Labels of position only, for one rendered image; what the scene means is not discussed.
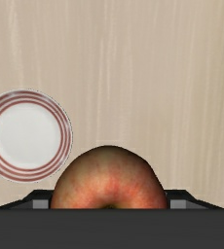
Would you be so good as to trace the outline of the red apple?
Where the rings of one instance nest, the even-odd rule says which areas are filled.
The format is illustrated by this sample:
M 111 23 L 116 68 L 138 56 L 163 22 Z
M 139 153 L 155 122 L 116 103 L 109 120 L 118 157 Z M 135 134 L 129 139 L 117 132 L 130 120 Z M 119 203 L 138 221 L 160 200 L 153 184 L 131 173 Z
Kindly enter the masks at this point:
M 53 209 L 166 209 L 149 163 L 126 149 L 102 146 L 72 161 L 57 180 Z

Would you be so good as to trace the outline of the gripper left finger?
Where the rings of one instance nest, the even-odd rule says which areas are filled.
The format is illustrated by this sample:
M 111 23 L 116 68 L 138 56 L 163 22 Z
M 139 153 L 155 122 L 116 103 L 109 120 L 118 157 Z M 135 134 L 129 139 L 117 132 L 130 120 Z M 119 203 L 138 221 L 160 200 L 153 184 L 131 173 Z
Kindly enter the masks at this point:
M 23 199 L 0 206 L 0 209 L 49 209 L 53 190 L 34 190 Z

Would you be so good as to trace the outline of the white plate with red rings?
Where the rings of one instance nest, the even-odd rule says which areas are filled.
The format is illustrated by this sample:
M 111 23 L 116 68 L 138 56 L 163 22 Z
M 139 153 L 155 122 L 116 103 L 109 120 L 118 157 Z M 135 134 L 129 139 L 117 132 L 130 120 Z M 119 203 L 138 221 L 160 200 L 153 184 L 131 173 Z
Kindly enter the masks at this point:
M 0 95 L 0 176 L 41 181 L 65 164 L 73 142 L 71 122 L 51 97 L 32 89 Z

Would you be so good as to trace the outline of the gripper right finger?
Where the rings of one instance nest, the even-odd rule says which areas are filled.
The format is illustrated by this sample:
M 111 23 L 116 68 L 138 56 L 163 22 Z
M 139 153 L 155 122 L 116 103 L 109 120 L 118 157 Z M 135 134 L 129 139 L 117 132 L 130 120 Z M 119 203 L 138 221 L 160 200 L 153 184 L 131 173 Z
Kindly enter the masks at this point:
M 170 209 L 220 209 L 220 206 L 194 198 L 186 190 L 165 190 Z

